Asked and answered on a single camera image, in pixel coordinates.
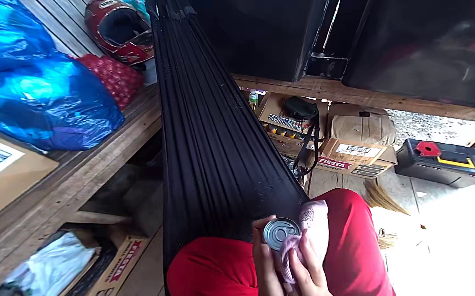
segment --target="plastic bottle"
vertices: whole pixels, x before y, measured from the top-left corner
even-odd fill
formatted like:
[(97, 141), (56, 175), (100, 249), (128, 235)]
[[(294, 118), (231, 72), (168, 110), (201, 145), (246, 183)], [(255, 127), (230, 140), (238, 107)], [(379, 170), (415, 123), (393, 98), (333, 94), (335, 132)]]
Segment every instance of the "plastic bottle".
[(252, 90), (250, 92), (250, 95), (248, 96), (248, 104), (250, 105), (250, 108), (252, 108), (252, 111), (256, 111), (256, 105), (258, 104), (258, 98), (259, 95), (255, 90)]

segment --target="red magnet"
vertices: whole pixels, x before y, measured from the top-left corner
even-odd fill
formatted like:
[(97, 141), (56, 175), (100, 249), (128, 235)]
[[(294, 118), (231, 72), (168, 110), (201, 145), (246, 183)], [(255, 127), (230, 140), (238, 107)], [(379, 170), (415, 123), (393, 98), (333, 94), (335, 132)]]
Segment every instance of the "red magnet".
[(420, 156), (425, 158), (436, 158), (442, 154), (435, 143), (427, 141), (420, 142), (415, 150), (419, 151)]

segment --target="hammock fabric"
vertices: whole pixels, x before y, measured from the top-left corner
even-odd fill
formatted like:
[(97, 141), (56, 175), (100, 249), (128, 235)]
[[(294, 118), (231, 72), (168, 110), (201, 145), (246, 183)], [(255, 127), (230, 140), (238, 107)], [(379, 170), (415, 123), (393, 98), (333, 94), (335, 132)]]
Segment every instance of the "hammock fabric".
[(199, 237), (252, 242), (251, 223), (298, 220), (309, 199), (179, 0), (147, 1), (164, 131), (164, 272)]

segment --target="red motorcycle helmet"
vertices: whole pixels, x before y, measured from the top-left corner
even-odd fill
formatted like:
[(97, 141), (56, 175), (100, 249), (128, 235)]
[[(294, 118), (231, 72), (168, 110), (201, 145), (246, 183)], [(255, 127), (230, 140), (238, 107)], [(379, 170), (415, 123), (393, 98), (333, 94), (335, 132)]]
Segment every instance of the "red motorcycle helmet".
[(152, 29), (139, 12), (117, 0), (92, 0), (86, 6), (86, 27), (110, 57), (129, 66), (154, 57)]

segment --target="black pouch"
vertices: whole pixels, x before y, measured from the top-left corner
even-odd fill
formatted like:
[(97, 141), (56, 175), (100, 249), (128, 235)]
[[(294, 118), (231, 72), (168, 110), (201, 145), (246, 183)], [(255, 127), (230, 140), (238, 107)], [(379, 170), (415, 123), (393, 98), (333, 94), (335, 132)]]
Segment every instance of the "black pouch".
[(316, 166), (316, 164), (318, 163), (318, 139), (320, 138), (320, 111), (318, 110), (317, 104), (307, 102), (306, 100), (298, 96), (292, 96), (286, 99), (284, 110), (285, 112), (287, 112), (288, 116), (298, 121), (304, 121), (304, 120), (309, 120), (309, 119), (312, 120), (312, 125), (309, 127), (309, 130), (307, 131), (307, 135), (303, 139), (303, 146), (300, 150), (300, 153), (298, 153), (298, 156), (294, 160), (294, 167), (298, 167), (298, 163), (300, 162), (300, 159), (303, 157), (307, 144), (309, 143), (309, 140), (314, 131), (314, 135), (315, 135), (314, 137), (314, 163), (312, 167), (308, 169), (307, 171), (301, 171), (298, 173), (297, 177), (302, 177), (310, 173), (313, 170), (313, 168)]
[(288, 116), (299, 121), (312, 119), (319, 113), (316, 104), (309, 103), (298, 96), (286, 99), (284, 109)]

